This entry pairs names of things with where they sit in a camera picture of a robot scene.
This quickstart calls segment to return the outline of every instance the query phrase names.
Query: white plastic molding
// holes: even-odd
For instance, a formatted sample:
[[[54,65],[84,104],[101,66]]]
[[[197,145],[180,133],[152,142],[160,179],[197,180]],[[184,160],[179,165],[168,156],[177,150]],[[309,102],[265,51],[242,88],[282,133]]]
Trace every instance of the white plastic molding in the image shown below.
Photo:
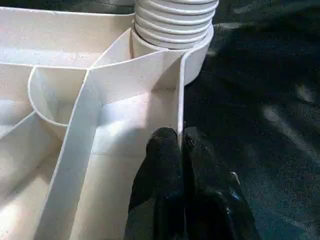
[[[120,240],[151,133],[183,130],[210,41],[145,42],[133,14],[0,7],[0,240]]]

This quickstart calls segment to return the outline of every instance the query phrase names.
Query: dark floor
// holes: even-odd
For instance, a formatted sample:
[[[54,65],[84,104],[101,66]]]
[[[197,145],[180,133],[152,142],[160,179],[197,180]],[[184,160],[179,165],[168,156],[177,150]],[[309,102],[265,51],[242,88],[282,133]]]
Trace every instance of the dark floor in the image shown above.
[[[265,240],[320,239],[320,45],[240,30],[185,88],[184,120],[235,171]]]

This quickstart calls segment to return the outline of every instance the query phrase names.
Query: plastic compartment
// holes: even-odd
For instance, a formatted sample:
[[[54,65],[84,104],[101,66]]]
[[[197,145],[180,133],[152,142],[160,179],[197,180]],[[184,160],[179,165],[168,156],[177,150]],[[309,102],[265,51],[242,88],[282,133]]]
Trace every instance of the plastic compartment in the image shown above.
[[[35,67],[28,82],[28,96],[36,113],[62,140],[87,71]]]
[[[141,39],[133,15],[0,7],[1,18],[0,104],[23,107],[0,115],[0,239],[121,239],[150,134],[181,137],[184,85],[212,26],[169,50]]]
[[[29,115],[28,78],[32,67],[0,63],[0,137]]]
[[[133,16],[1,7],[0,62],[89,68]]]
[[[158,51],[89,71],[35,239],[123,237],[149,136],[160,127],[182,131],[183,81],[179,67],[176,81],[163,78],[172,66],[167,57]]]

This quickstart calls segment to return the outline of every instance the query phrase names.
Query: white plastic tray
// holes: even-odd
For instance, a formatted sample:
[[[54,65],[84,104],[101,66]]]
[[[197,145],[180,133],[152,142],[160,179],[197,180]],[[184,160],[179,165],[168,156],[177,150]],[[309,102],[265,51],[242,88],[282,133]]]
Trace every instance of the white plastic tray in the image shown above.
[[[0,240],[122,239],[148,138],[181,138],[213,37],[155,47],[133,16],[0,8]]]

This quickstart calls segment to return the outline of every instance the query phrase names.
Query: floor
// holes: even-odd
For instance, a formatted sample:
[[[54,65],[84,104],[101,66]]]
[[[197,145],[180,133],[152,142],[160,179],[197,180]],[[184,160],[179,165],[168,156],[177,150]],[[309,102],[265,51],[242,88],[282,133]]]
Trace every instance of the floor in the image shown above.
[[[185,88],[184,120],[238,174],[262,239],[320,239],[320,47],[256,30],[215,41]]]

